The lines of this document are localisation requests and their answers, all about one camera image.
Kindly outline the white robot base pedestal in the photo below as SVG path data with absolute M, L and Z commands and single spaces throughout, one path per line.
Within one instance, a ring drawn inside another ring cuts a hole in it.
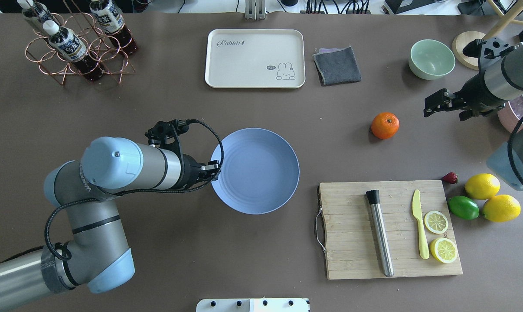
M 309 312 L 306 298 L 202 299 L 196 312 Z

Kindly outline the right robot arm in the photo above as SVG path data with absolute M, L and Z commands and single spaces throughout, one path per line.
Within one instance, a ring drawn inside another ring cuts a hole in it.
M 424 117 L 460 110 L 463 122 L 499 112 L 508 101 L 523 95 L 523 44 L 513 47 L 496 37 L 476 39 L 462 52 L 478 59 L 478 74 L 460 91 L 450 93 L 443 88 L 426 97 Z M 523 116 L 507 142 L 488 158 L 487 165 L 513 189 L 523 190 Z

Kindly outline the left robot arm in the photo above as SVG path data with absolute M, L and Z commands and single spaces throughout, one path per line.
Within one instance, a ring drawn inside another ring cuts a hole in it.
M 0 263 L 0 312 L 86 285 L 109 292 L 134 275 L 134 260 L 115 199 L 132 193 L 189 193 L 217 179 L 224 156 L 199 163 L 184 154 L 180 135 L 197 119 L 158 122 L 147 144 L 100 137 L 82 158 L 50 172 L 45 245 Z

